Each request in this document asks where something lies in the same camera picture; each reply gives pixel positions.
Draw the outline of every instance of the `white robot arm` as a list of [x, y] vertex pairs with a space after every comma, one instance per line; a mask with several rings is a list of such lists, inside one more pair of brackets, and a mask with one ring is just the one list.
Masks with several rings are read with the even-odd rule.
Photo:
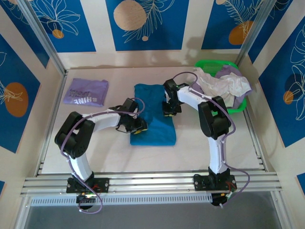
[[[163, 102], [163, 115], [175, 116], [182, 112], [182, 104], [188, 104], [198, 111], [201, 130], [209, 140], [209, 175], [194, 175], [195, 190], [222, 192], [230, 190], [228, 184], [235, 182], [235, 178], [230, 175], [222, 147], [225, 147], [224, 136], [229, 132], [231, 123], [224, 113], [227, 113], [227, 109], [222, 97], [211, 98], [195, 91], [185, 83], [177, 85], [173, 79], [167, 80], [163, 86], [166, 96], [166, 102]], [[220, 196], [212, 204], [218, 206], [226, 201], [226, 196]]]
[[124, 133], [131, 134], [138, 134], [141, 131], [147, 130], [147, 123], [137, 115], [134, 115], [137, 109], [138, 104], [134, 100], [126, 99], [123, 105], [111, 107], [103, 112], [103, 115], [81, 115], [77, 112], [72, 112], [68, 116], [55, 136], [55, 143], [59, 148], [61, 148], [68, 137], [68, 133], [80, 120], [84, 117], [91, 117], [84, 119], [77, 126], [63, 147], [63, 153], [69, 157], [73, 171], [72, 178], [68, 179], [67, 193], [88, 192], [87, 187], [79, 179], [92, 189], [94, 189], [93, 187], [98, 187], [95, 189], [96, 192], [108, 192], [109, 179], [94, 178], [94, 173], [90, 169], [85, 152], [88, 148], [91, 135], [107, 127], [116, 127], [116, 130], [122, 132], [119, 128], [123, 125], [126, 130]]

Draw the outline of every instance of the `white cloth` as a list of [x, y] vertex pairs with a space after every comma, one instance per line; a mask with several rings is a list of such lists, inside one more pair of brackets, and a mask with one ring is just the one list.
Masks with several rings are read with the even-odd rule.
[[[201, 68], [195, 68], [194, 73], [198, 76], [197, 84], [200, 85], [205, 95], [221, 96], [226, 107], [233, 107], [235, 97], [240, 97], [251, 90], [248, 80], [234, 73], [224, 75], [220, 79], [205, 73]], [[189, 75], [187, 80], [193, 82], [195, 76]]]

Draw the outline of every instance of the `purple t-shirt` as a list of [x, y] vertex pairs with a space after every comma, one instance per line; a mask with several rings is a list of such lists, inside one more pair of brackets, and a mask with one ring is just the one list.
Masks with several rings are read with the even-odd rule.
[[104, 106], [109, 83], [106, 80], [74, 78], [63, 99], [65, 104]]

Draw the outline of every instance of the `teal towel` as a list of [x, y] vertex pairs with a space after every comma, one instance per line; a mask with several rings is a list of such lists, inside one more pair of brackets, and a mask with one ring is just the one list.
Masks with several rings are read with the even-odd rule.
[[133, 146], [173, 146], [176, 143], [176, 132], [171, 117], [164, 117], [162, 102], [165, 101], [162, 85], [137, 84], [134, 87], [136, 98], [145, 103], [145, 110], [140, 114], [148, 125], [147, 131], [130, 135]]

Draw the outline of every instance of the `plastic basket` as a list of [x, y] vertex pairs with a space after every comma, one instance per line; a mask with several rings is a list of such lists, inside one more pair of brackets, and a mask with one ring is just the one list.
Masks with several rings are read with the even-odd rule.
[[[215, 77], [216, 73], [220, 71], [224, 65], [231, 65], [238, 69], [235, 63], [230, 61], [213, 61], [213, 60], [201, 60], [195, 64], [195, 67], [202, 68], [205, 73], [209, 73], [212, 77]], [[237, 113], [243, 111], [247, 107], [246, 98], [237, 109], [228, 109], [229, 114]]]

